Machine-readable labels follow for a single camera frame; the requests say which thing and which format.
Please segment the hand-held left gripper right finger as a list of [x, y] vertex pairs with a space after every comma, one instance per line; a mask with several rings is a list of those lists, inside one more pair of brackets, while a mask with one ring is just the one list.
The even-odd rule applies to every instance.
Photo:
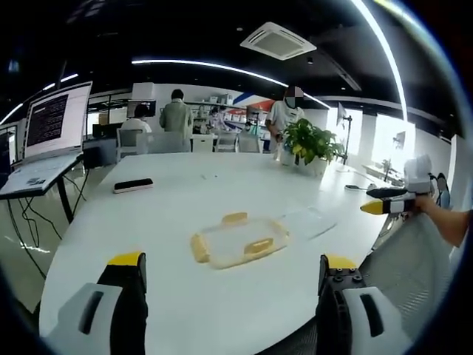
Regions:
[[344, 257], [323, 254], [316, 307], [317, 354], [404, 354], [412, 341], [401, 314]]

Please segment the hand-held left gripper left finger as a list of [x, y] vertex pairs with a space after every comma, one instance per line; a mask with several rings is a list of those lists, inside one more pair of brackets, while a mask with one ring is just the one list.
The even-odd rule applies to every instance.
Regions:
[[56, 354], [145, 354], [146, 292], [146, 253], [119, 254], [64, 303], [45, 341]]

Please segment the person's right hand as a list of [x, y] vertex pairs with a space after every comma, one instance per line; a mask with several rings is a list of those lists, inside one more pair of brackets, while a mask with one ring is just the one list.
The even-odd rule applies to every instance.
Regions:
[[438, 206], [428, 195], [417, 195], [415, 198], [415, 211], [434, 216], [438, 212]]

